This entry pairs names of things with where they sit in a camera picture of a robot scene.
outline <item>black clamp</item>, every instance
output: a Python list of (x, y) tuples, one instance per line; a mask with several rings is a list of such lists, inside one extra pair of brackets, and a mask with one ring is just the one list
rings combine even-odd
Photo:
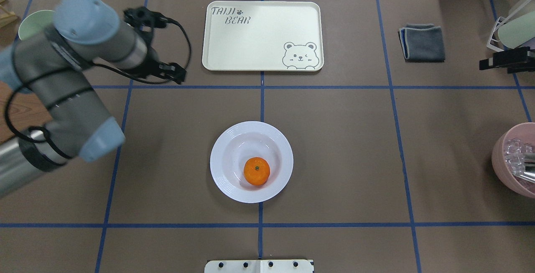
[(535, 53), (527, 46), (495, 52), (492, 58), (479, 61), (479, 69), (506, 67), (507, 73), (535, 71)]
[[(139, 8), (128, 8), (124, 10), (124, 21), (134, 28), (134, 31), (145, 41), (147, 45), (147, 56), (143, 63), (135, 69), (125, 69), (124, 71), (134, 77), (146, 78), (149, 75), (159, 77), (163, 80), (173, 80), (181, 84), (186, 79), (186, 70), (177, 63), (162, 63), (157, 61), (155, 51), (151, 47), (154, 38), (155, 28), (166, 28), (170, 19), (162, 13), (153, 12), (144, 6)], [(144, 31), (143, 27), (149, 27), (149, 31)]]

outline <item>folded cloth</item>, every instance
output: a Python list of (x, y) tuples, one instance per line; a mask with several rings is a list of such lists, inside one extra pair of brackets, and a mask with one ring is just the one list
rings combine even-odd
[(399, 31), (405, 60), (414, 62), (444, 62), (442, 28), (433, 24), (407, 24)]

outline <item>pink container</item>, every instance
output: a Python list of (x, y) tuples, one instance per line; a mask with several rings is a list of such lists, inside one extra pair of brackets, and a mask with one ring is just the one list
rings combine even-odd
[(520, 179), (512, 175), (509, 166), (505, 162), (503, 149), (506, 142), (513, 138), (518, 138), (524, 143), (535, 145), (535, 122), (525, 122), (516, 125), (501, 136), (492, 150), (492, 167), (498, 178), (507, 187), (526, 197), (535, 198), (535, 184), (530, 184), (528, 187), (520, 184), (518, 182)]

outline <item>brown table surface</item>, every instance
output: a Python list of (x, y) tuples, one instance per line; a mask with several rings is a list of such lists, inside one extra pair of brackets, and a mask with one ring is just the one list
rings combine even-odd
[[(489, 0), (292, 0), (321, 8), (319, 73), (206, 70), (213, 0), (103, 1), (118, 12), (147, 2), (180, 21), (193, 44), (187, 81), (86, 72), (127, 141), (0, 200), (1, 272), (189, 273), (259, 256), (314, 259), (316, 272), (535, 270), (535, 201), (507, 189), (490, 162), (497, 139), (535, 113), (535, 81), (478, 71), (491, 55)], [(516, 1), (494, 0), (497, 14)], [(58, 2), (4, 5), (24, 16)], [(443, 27), (445, 63), (405, 63), (406, 23)], [(0, 30), (0, 48), (17, 27)], [(172, 27), (154, 47), (165, 61), (187, 56)], [(9, 90), (0, 92), (5, 103)], [(17, 126), (47, 121), (38, 106), (19, 97)], [(272, 124), (294, 152), (288, 185), (261, 204), (226, 197), (209, 169), (218, 136), (246, 120)]]

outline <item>green cup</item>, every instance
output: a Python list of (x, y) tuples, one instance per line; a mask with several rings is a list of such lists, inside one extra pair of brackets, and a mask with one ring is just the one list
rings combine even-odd
[(26, 40), (36, 33), (42, 31), (46, 26), (52, 23), (54, 17), (53, 10), (38, 10), (27, 16), (19, 26), (19, 38)]

